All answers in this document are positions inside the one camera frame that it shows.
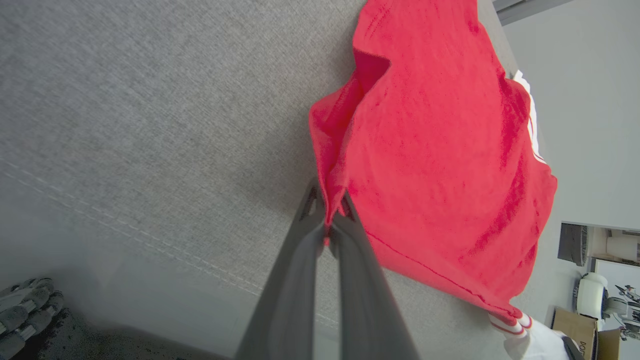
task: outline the cardboard box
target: cardboard box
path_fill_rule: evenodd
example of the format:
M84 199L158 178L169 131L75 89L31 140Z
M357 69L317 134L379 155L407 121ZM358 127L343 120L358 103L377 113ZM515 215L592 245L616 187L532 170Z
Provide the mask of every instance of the cardboard box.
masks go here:
M620 330L598 332L597 321L557 308L551 328L575 341L584 360L618 360Z

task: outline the white cylinder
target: white cylinder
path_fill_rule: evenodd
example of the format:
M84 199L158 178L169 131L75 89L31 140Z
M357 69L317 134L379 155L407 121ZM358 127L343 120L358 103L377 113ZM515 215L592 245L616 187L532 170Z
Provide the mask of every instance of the white cylinder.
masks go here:
M638 261L638 236L622 235L608 237L607 254L625 260Z

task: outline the white trim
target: white trim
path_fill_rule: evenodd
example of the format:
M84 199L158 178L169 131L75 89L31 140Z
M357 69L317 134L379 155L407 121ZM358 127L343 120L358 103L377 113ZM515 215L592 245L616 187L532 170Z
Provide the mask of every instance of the white trim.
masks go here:
M540 155L540 145L538 143L538 116L536 113L536 105L533 102L533 96L531 96L531 85L522 77L522 71L520 70L516 72L516 76L513 78L513 80L521 84L527 91L527 94L529 94L531 106L529 107L530 110L527 130L529 131L529 138L531 139L531 148L536 160L546 164L547 162L544 160L544 158L542 158L542 155Z
M516 322L515 325L508 325L491 314L489 314L489 321L491 321L491 323L497 330L502 330L502 333L505 336L514 336L516 338L521 338L527 335L527 331L525 331L525 329L522 327L522 325L520 325L519 322Z
M533 326L533 319L531 316L522 313L522 317L518 319L518 323L522 325L523 328L529 329Z

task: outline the red cloth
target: red cloth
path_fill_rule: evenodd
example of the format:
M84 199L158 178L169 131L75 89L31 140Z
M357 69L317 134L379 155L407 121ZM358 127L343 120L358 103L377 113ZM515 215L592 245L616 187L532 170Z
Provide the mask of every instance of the red cloth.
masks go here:
M348 188L383 266L515 322L557 181L476 1L369 0L309 124L328 224Z

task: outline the gray fabric surface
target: gray fabric surface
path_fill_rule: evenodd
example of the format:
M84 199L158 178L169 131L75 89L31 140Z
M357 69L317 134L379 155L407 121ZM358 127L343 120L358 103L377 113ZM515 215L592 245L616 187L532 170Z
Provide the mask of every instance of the gray fabric surface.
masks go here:
M212 307L205 322L192 314L191 327L173 331L176 320L162 334L232 355L316 172L308 109L353 71L351 37L363 4L0 3L0 240L14 247L5 263L19 268L20 254L31 256L31 272L91 273L103 283L100 297L112 292L112 311L85 301L83 281L68 284L72 301L150 332L161 326L132 320L137 315L125 307L162 302L172 292L160 297L158 288L181 286L182 302L137 311L162 319L210 299L224 311ZM489 0L480 0L479 17L515 73ZM506 357L484 312L386 274L425 357ZM131 278L156 286L115 281ZM323 347L337 344L336 284L325 252L320 357L335 354ZM199 302L189 305L195 288ZM114 294L135 291L148 296L118 305Z

